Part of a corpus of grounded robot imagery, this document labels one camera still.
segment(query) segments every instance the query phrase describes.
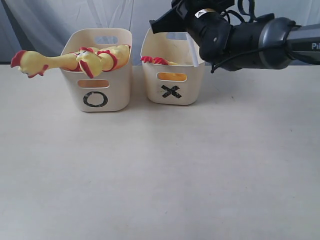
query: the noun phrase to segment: white backdrop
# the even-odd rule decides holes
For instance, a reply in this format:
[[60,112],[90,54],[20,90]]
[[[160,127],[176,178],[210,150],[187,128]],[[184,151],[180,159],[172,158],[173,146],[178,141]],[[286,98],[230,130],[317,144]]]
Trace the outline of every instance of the white backdrop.
[[[140,50],[149,20],[157,19],[171,0],[6,0],[37,51],[59,55],[72,33],[84,28],[124,28],[133,35],[133,61]],[[300,25],[320,23],[320,0],[255,0],[256,16],[275,13]]]

